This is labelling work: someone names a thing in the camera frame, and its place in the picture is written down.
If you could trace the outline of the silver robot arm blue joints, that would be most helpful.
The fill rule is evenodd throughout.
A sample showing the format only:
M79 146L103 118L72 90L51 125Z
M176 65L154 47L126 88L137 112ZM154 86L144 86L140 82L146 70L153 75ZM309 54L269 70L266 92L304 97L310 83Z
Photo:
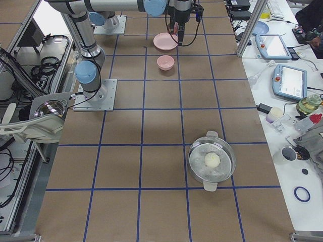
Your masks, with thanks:
M174 26L186 24L190 15L195 13L199 6L195 1L48 1L49 5L68 17L71 22L73 38L80 45L82 62L76 65L75 75L83 88L83 93L90 93L92 99L101 88L101 68L105 57L103 50L98 46L91 24L97 21L89 18L89 14L107 13L113 16L116 11L146 12L158 17L162 14L170 17L168 31L173 33Z

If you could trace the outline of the second arm base plate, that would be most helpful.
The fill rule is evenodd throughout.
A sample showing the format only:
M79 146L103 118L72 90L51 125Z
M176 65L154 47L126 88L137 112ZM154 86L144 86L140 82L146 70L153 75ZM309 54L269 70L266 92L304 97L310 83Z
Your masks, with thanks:
M126 27L126 15L108 18L104 25L95 26L94 35L123 35Z

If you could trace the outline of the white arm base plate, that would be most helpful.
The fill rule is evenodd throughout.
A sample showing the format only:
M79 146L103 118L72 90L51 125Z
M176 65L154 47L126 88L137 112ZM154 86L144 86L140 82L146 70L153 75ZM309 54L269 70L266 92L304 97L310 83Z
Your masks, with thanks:
M72 107L74 111L113 111L115 103L115 95L117 89L117 79L104 79L101 81L101 88L96 95L90 98L90 93L83 93L81 85L78 87L78 92L81 95L75 97L75 106Z

